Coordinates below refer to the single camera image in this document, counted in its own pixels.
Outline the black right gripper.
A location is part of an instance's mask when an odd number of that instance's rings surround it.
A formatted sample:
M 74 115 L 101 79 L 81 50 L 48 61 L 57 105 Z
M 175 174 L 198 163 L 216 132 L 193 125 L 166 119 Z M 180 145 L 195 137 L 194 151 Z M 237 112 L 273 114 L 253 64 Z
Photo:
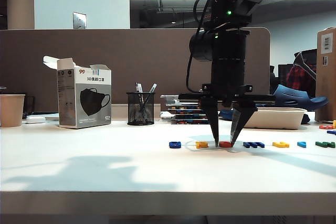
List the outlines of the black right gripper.
M 253 86 L 244 84 L 245 62 L 243 60 L 213 60 L 211 82 L 202 85 L 202 91 L 182 93 L 178 99 L 197 101 L 205 112 L 212 129 L 215 146 L 218 146 L 217 104 L 224 107 L 233 105 L 230 142 L 235 143 L 241 130 L 257 111 L 256 103 L 274 104 L 275 96 L 269 94 L 251 94 Z

